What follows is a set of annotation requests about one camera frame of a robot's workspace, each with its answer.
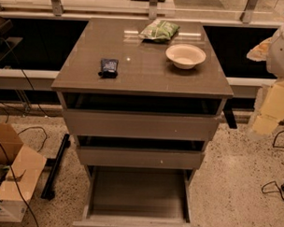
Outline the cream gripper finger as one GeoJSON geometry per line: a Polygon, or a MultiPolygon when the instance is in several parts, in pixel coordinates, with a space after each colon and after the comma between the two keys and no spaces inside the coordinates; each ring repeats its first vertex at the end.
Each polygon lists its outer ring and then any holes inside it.
{"type": "Polygon", "coordinates": [[[254,103],[254,114],[249,121],[251,137],[265,137],[284,121],[284,79],[271,85],[262,85],[254,103]]]}
{"type": "Polygon", "coordinates": [[[259,45],[256,45],[247,54],[247,57],[253,62],[262,62],[266,60],[266,56],[271,44],[271,37],[266,38],[259,45]]]}

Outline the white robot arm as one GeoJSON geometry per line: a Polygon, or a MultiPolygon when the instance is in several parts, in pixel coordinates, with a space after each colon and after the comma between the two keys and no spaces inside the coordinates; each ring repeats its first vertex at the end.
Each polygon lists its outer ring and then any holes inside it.
{"type": "Polygon", "coordinates": [[[277,77],[268,87],[249,128],[252,135],[270,135],[284,121],[284,23],[271,37],[250,50],[247,57],[253,62],[266,61],[267,71],[277,77]]]}

